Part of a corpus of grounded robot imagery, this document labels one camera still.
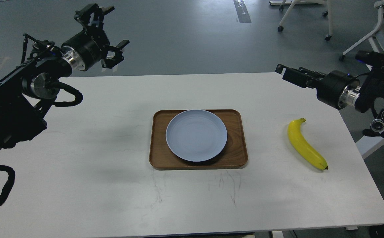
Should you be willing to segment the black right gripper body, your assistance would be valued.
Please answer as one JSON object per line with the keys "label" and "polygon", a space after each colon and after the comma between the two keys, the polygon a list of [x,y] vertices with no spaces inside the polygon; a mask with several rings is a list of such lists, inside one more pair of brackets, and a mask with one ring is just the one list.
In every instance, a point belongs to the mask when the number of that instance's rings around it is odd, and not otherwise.
{"label": "black right gripper body", "polygon": [[341,110],[346,107],[347,92],[359,85],[360,81],[352,75],[334,70],[317,81],[316,96],[324,104]]}

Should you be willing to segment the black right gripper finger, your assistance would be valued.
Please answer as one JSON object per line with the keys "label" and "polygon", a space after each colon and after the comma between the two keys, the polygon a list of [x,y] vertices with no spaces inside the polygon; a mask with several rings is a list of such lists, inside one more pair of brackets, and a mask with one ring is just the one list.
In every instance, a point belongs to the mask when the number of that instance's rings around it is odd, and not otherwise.
{"label": "black right gripper finger", "polygon": [[292,77],[292,78],[287,78],[283,77],[283,80],[293,83],[296,86],[299,86],[301,88],[315,88],[316,81],[320,79],[313,79],[313,78],[308,78],[308,77]]}
{"label": "black right gripper finger", "polygon": [[278,64],[275,68],[275,72],[287,78],[308,77],[313,79],[322,79],[326,76],[326,74],[323,72],[311,71],[304,67],[299,67],[298,69],[295,69],[292,67],[285,66],[283,64]]}

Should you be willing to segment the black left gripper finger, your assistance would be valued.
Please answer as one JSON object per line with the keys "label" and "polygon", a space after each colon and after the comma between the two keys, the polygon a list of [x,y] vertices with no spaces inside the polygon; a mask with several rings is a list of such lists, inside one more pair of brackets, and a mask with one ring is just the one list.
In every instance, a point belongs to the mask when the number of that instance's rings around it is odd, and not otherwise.
{"label": "black left gripper finger", "polygon": [[129,40],[122,40],[118,45],[103,45],[101,66],[103,69],[112,69],[124,60],[123,51],[130,43]]}
{"label": "black left gripper finger", "polygon": [[80,23],[84,31],[103,30],[104,17],[114,9],[114,6],[100,7],[98,4],[88,4],[75,12],[74,19]]}

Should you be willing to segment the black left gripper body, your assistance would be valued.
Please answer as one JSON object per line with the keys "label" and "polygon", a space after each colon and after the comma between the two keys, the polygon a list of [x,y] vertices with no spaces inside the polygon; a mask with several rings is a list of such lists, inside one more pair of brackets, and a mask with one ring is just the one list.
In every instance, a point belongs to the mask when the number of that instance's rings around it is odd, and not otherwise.
{"label": "black left gripper body", "polygon": [[94,64],[107,56],[109,39],[106,33],[100,29],[82,30],[72,38],[64,42],[61,47],[64,51],[75,51],[82,61],[80,71],[87,71]]}

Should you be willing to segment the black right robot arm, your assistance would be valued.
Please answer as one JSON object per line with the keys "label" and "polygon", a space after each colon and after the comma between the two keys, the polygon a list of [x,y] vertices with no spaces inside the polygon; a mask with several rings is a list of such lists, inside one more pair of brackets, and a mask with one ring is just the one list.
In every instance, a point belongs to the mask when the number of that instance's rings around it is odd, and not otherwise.
{"label": "black right robot arm", "polygon": [[366,79],[362,83],[357,76],[337,70],[324,74],[278,64],[275,72],[296,86],[316,89],[317,99],[335,109],[349,105],[360,113],[370,110],[374,119],[363,135],[384,139],[384,54],[360,50],[355,59],[371,66],[371,70],[364,73]]}

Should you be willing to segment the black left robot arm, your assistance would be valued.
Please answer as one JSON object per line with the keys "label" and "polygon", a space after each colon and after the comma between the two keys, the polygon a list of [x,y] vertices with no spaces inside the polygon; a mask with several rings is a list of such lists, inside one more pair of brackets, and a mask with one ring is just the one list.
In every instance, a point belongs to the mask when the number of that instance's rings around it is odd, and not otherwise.
{"label": "black left robot arm", "polygon": [[[60,82],[61,77],[75,70],[85,72],[98,62],[104,69],[112,69],[124,60],[124,47],[130,41],[112,46],[103,30],[104,17],[114,9],[94,3],[77,11],[74,19],[82,30],[60,47],[24,34],[20,65],[0,80],[0,150],[32,140],[44,131],[44,117],[52,106],[72,107],[82,102],[82,93]],[[0,165],[0,206],[14,182],[14,169]]]}

